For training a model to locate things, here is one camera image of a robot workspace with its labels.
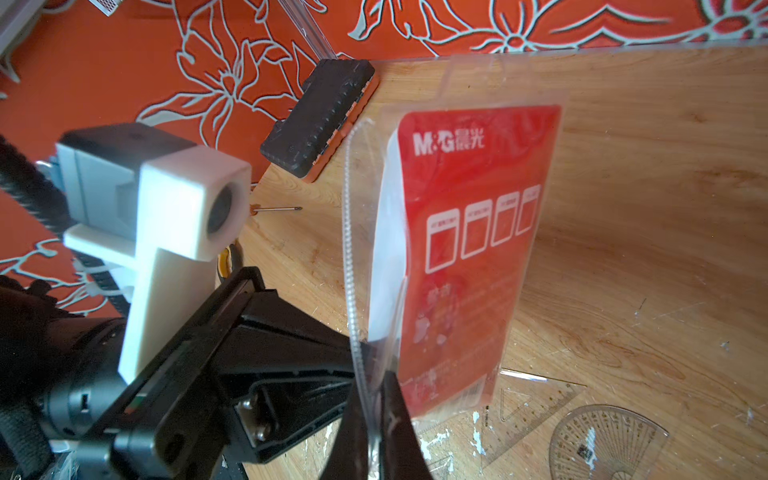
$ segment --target transparent protractor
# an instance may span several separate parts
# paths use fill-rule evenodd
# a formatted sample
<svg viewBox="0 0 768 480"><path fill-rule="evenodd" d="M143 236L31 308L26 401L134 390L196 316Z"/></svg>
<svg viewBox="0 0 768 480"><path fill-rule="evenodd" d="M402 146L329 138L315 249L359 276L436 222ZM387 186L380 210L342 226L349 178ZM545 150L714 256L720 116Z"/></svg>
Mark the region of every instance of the transparent protractor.
<svg viewBox="0 0 768 480"><path fill-rule="evenodd" d="M554 480L630 480L659 434L668 437L659 425L635 412L605 405L580 407L554 430L549 450L551 476ZM594 450L588 446L592 436ZM654 454L663 444L656 446Z"/></svg>

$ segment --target wooden table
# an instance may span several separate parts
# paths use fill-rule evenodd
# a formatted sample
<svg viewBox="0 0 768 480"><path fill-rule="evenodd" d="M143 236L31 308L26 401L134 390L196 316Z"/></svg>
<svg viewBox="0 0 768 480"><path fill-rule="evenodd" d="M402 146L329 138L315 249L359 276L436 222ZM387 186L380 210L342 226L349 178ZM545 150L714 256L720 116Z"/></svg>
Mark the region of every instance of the wooden table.
<svg viewBox="0 0 768 480"><path fill-rule="evenodd" d="M651 478L768 478L768 49L541 56L531 69L570 101L503 366L588 390L500 471L550 478L557 421L607 403L671 433ZM427 98L442 66L379 71L367 115ZM271 167L252 203L303 210L258 214L240 240L267 286L346 332L342 172L343 148L311 185ZM332 445L325 430L251 478L313 478Z"/></svg>

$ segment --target floral wallpaper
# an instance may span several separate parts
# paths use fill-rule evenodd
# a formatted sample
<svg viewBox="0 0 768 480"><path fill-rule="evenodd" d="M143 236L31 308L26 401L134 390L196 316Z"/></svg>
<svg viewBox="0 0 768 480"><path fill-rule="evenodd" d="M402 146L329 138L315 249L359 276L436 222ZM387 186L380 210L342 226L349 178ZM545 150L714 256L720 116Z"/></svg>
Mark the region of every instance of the floral wallpaper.
<svg viewBox="0 0 768 480"><path fill-rule="evenodd" d="M766 0L304 0L355 58L768 38Z"/></svg>
<svg viewBox="0 0 768 480"><path fill-rule="evenodd" d="M768 38L768 0L293 0L341 58L422 58ZM51 0L0 59L0 134L31 161L66 130L141 121L249 161L316 64L277 0ZM0 274L59 306L114 313L7 196Z"/></svg>

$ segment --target black cable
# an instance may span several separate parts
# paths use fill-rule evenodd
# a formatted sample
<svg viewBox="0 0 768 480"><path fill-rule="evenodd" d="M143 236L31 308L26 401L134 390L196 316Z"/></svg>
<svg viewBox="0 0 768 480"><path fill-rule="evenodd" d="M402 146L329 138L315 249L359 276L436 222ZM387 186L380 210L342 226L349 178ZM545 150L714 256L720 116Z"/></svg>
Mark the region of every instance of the black cable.
<svg viewBox="0 0 768 480"><path fill-rule="evenodd" d="M43 227L60 239L74 225L69 216L64 194L30 164L26 157L0 135L0 189L25 208ZM103 266L97 257L72 252L85 268ZM119 290L109 272L90 273L102 290ZM108 296L109 302L122 316L128 317L130 303L122 295Z"/></svg>

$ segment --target red packaging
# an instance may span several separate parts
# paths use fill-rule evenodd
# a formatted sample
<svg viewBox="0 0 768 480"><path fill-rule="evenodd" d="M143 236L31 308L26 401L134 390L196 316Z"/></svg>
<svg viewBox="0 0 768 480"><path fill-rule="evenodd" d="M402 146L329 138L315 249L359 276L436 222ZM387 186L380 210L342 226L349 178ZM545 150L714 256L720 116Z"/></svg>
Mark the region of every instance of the red packaging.
<svg viewBox="0 0 768 480"><path fill-rule="evenodd" d="M398 377L412 417L493 391L560 116L544 105L400 121L409 280Z"/></svg>

